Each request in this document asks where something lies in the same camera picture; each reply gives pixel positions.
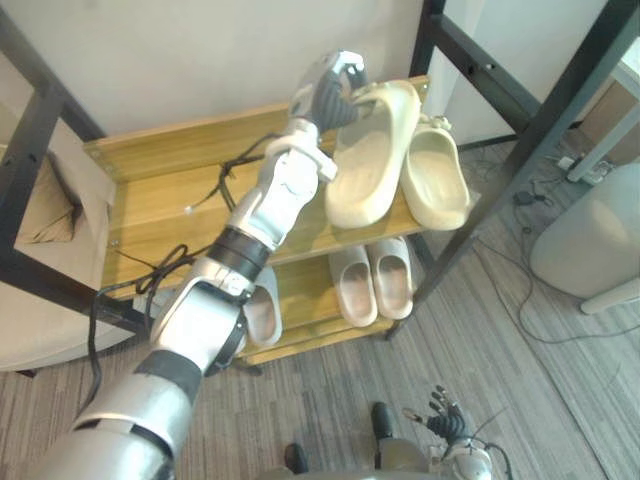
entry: power strip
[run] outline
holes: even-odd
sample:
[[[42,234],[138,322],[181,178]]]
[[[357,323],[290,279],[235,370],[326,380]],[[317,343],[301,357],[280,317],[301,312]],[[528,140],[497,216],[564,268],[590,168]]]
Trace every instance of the power strip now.
[[[588,171],[587,173],[585,173],[582,178],[580,178],[580,180],[582,180],[585,183],[588,183],[591,186],[597,185],[598,183],[600,183],[602,180],[604,180],[604,177],[607,175],[607,173],[609,173],[614,166],[609,164],[609,162],[606,162],[608,165],[610,165],[610,168],[603,171],[602,169],[598,169],[597,167],[600,165],[600,163],[602,162],[606,162],[606,160],[600,160],[600,162],[598,162],[594,168],[592,168],[590,171]],[[576,160],[574,160],[571,157],[567,157],[566,155],[564,157],[562,157],[560,160],[558,160],[558,163],[556,164],[558,166],[558,168],[564,170],[565,172],[568,171],[573,164],[576,163]]]

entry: white slipper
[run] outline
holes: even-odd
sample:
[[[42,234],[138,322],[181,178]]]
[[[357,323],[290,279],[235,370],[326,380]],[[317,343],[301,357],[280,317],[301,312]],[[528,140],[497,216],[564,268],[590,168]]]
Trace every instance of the white slipper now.
[[[364,247],[348,247],[329,254],[329,269],[345,320],[355,327],[371,325],[378,317],[378,309]]]
[[[450,128],[444,117],[422,115],[400,176],[411,214],[430,230],[461,227],[471,207]]]
[[[392,320],[406,318],[413,308],[409,249],[403,238],[387,238],[367,246],[378,310]]]
[[[403,80],[357,90],[354,104],[362,116],[338,131],[338,174],[325,194],[329,222],[340,228],[371,225],[387,213],[420,115],[418,94]]]
[[[253,295],[242,310],[247,319],[249,339],[256,345],[269,347],[282,335],[278,280],[273,268],[263,268],[255,286]]]

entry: white wall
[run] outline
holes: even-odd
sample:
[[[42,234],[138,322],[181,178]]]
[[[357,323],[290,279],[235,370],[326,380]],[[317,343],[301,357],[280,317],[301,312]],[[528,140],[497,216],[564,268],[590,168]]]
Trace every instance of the white wall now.
[[[604,4],[605,0],[448,0],[445,14],[543,101]],[[434,58],[430,74],[434,81],[426,112],[444,113],[459,144],[513,133],[467,80],[454,73],[448,60]]]
[[[346,48],[406,77],[421,0],[0,0],[109,134],[286,102]]]

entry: shelf leg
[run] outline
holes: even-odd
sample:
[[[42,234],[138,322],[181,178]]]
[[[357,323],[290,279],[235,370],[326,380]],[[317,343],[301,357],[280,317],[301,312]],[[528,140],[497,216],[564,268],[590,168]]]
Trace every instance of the shelf leg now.
[[[33,378],[36,376],[38,371],[37,370],[17,370],[16,373],[19,373],[20,375],[24,375],[27,378]]]
[[[251,375],[252,377],[261,377],[264,375],[264,370],[258,365],[251,365],[242,358],[234,358],[231,362],[231,366],[237,370]]]

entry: shelf board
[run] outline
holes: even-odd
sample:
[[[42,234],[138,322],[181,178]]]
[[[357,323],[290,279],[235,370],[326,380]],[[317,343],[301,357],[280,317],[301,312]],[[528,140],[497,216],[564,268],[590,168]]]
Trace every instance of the shelf board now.
[[[219,196],[214,196],[191,215],[185,206],[203,198],[217,179],[220,167],[200,167],[118,185],[112,210],[109,245],[133,257],[157,264],[177,244],[185,243],[191,251],[209,243],[222,231],[229,212]],[[259,163],[234,169],[229,189],[235,199],[253,187]],[[285,243],[270,258],[271,265],[308,259],[340,250],[346,246],[371,243],[382,238],[408,235],[423,228],[413,220],[400,189],[389,212],[365,228],[342,230],[329,224],[324,209],[324,191],[302,210]],[[167,277],[163,287],[180,283],[187,269]],[[149,272],[149,267],[108,248],[103,271],[103,285],[130,280]],[[123,298],[133,289],[115,292]]]
[[[341,315],[325,255],[275,267],[285,332]]]
[[[429,79],[409,81],[424,101]],[[232,159],[267,132],[287,124],[287,105],[270,105],[241,113],[103,138],[85,151],[116,183],[217,165]],[[322,147],[333,150],[335,132],[323,135]],[[256,152],[264,150],[265,145]]]
[[[393,326],[393,320],[379,319],[375,323],[365,328],[353,328],[339,330],[335,333],[329,333],[324,336],[308,337],[307,340],[297,343],[271,348],[269,350],[260,351],[257,353],[242,352],[244,360],[252,365],[269,362],[278,358],[287,357],[290,355],[296,355],[298,353],[307,352],[316,348],[326,347],[335,343],[352,340],[355,338],[365,337],[375,333],[380,333],[388,330]]]

